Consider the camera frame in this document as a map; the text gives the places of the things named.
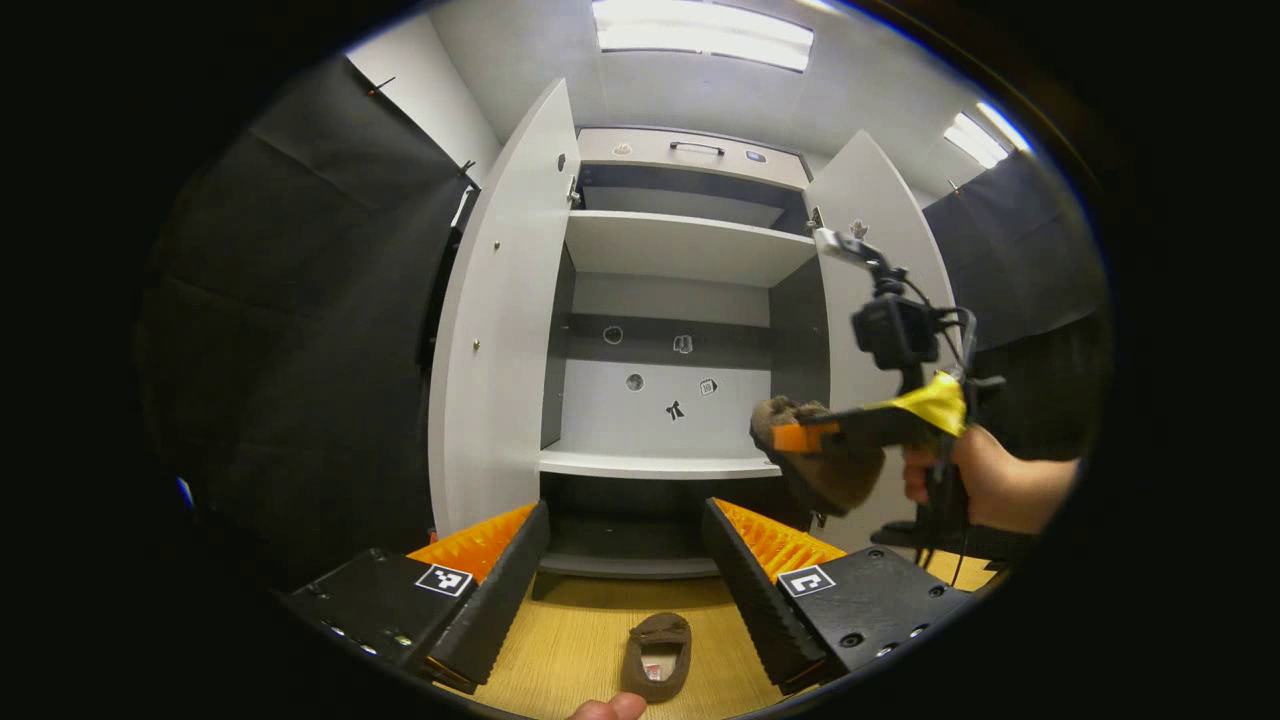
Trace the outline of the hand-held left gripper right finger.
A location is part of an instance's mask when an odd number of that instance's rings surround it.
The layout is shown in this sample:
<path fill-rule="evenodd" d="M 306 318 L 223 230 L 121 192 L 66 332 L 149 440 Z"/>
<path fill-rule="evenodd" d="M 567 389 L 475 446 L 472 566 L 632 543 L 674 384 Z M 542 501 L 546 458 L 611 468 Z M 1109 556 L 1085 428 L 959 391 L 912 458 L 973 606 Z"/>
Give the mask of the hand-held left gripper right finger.
<path fill-rule="evenodd" d="M 721 498 L 704 502 L 701 537 L 785 694 L 882 664 L 975 597 L 890 548 L 846 553 Z"/>

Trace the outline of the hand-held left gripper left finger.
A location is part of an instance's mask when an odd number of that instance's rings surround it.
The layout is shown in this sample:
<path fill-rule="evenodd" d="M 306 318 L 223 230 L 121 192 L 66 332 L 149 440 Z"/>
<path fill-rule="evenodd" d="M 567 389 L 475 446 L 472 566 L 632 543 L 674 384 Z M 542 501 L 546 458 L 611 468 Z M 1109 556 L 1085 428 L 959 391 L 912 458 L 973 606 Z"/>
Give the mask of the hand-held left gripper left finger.
<path fill-rule="evenodd" d="M 284 596 L 378 662 L 465 694 L 488 683 L 550 539 L 538 501 L 408 555 L 365 550 Z"/>

